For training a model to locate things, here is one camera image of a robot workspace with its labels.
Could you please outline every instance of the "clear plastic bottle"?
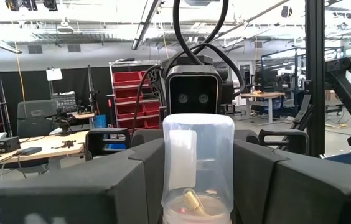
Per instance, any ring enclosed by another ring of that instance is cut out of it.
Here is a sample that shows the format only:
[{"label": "clear plastic bottle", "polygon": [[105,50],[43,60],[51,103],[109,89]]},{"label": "clear plastic bottle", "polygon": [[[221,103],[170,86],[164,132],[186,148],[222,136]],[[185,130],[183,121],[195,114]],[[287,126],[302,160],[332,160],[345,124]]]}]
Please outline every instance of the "clear plastic bottle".
[{"label": "clear plastic bottle", "polygon": [[164,223],[231,223],[233,120],[215,114],[172,114],[165,118],[163,131]]}]

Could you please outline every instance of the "black hose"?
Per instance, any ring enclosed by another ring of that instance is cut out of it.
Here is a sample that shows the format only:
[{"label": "black hose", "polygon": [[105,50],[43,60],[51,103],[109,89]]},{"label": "black hose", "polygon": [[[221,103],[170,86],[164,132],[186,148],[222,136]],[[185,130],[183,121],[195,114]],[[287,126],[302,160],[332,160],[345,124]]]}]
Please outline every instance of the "black hose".
[{"label": "black hose", "polygon": [[145,71],[145,74],[143,75],[143,78],[139,82],[138,89],[137,89],[136,109],[134,111],[133,126],[132,126],[132,129],[131,129],[131,136],[133,136],[134,131],[136,129],[136,121],[137,121],[137,114],[138,114],[138,107],[139,107],[139,96],[141,96],[141,92],[143,90],[144,81],[145,81],[146,77],[148,76],[148,74],[151,71],[153,71],[153,70],[155,70],[157,68],[161,68],[161,67],[162,67],[161,65],[153,65],[153,66],[151,66],[149,69],[147,69]]},{"label": "black hose", "polygon": [[[210,41],[212,41],[215,38],[215,36],[218,34],[218,32],[220,31],[221,27],[223,26],[223,23],[225,22],[225,18],[227,16],[228,3],[229,3],[229,0],[223,0],[223,7],[221,9],[220,19],[218,20],[212,33],[203,41],[203,43],[205,43],[205,44],[210,43]],[[199,54],[199,52],[201,52],[203,50],[203,48],[205,48],[205,47],[201,46],[201,47],[195,49],[194,54],[196,54],[196,55]]]},{"label": "black hose", "polygon": [[180,2],[181,0],[174,0],[173,4],[173,24],[175,36],[177,37],[182,50],[184,50],[187,56],[191,59],[192,63],[196,65],[203,65],[203,63],[194,55],[194,53],[192,53],[191,49],[184,40],[184,36],[182,35],[180,27]]},{"label": "black hose", "polygon": [[[238,92],[233,94],[233,97],[237,97],[239,94],[242,93],[242,91],[245,89],[246,84],[245,84],[245,79],[242,78],[242,74],[240,73],[238,67],[232,62],[232,60],[225,55],[220,49],[218,49],[216,46],[212,45],[212,44],[206,44],[206,43],[201,43],[201,44],[197,44],[193,47],[191,47],[191,49],[195,49],[197,47],[209,47],[210,49],[212,49],[225,63],[227,63],[227,65],[233,70],[233,72],[235,72],[236,77],[238,78],[239,84],[240,84],[240,89]],[[178,52],[176,53],[166,64],[166,66],[163,69],[163,77],[165,78],[167,76],[167,73],[169,72],[171,65],[174,63],[175,60],[177,60],[177,58],[179,58],[184,52]]]}]

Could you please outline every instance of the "gray floor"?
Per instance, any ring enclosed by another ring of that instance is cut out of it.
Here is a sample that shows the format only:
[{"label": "gray floor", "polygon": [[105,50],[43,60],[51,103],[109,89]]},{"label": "gray floor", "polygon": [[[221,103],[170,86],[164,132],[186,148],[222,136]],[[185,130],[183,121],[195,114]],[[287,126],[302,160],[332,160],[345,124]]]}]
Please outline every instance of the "gray floor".
[{"label": "gray floor", "polygon": [[[268,122],[266,119],[262,118],[253,118],[248,120],[246,119],[246,115],[236,114],[231,116],[235,121],[235,128],[236,129],[250,129],[254,130],[255,132],[259,133],[262,129],[273,129],[273,130],[286,130],[290,128],[290,124],[286,123],[278,123],[278,124],[271,124],[267,126],[258,126],[259,124],[263,124]],[[341,113],[337,116],[335,113],[328,114],[327,117],[327,124],[331,124],[335,127],[333,128],[325,128],[326,132],[326,155],[333,156],[338,154],[343,154],[346,152],[350,152],[351,147],[347,144],[347,138],[351,136],[351,119],[349,114],[346,112],[345,114]],[[61,160],[62,167],[70,167],[74,166],[75,164],[79,164],[84,162],[84,159],[79,158],[78,156],[75,157],[67,157]],[[36,176],[35,174],[26,174],[27,177]],[[16,170],[0,170],[0,181],[15,181],[23,179],[23,175],[16,171]]]}]

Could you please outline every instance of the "ceiling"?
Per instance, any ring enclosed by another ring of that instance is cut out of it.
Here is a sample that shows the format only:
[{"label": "ceiling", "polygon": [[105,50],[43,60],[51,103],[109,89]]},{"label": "ceiling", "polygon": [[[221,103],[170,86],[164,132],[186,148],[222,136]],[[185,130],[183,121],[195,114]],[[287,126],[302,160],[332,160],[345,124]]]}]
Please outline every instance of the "ceiling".
[{"label": "ceiling", "polygon": [[[0,40],[19,45],[85,44],[107,42],[132,42],[143,16],[146,0],[57,0],[58,11],[49,12],[36,0],[38,11],[10,11],[0,0]],[[154,15],[144,38],[146,44],[162,47],[177,45],[172,26],[172,0],[163,0],[160,13]],[[276,4],[277,0],[230,0],[229,10],[220,33],[247,21],[252,16]],[[212,2],[205,7],[180,5],[181,29],[190,44],[202,41],[213,30],[220,15],[222,2]],[[281,17],[283,6],[290,6],[293,15]],[[64,18],[74,33],[57,30]],[[341,0],[326,9],[325,34],[328,39],[351,39],[351,0]],[[304,0],[290,0],[263,16],[250,21],[248,26],[230,32],[214,44],[225,45],[240,37],[249,41],[304,39]]]}]

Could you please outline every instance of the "camera lens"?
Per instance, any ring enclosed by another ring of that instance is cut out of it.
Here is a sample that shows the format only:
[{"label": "camera lens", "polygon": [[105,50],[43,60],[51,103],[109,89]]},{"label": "camera lens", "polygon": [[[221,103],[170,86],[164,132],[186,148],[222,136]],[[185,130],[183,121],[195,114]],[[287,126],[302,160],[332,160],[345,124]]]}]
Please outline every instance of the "camera lens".
[{"label": "camera lens", "polygon": [[199,95],[199,102],[200,103],[207,103],[208,102],[208,97],[206,94],[200,94]]},{"label": "camera lens", "polygon": [[181,95],[178,97],[178,102],[180,102],[180,103],[186,103],[186,102],[188,102],[188,96],[185,95],[185,94],[181,94]]}]

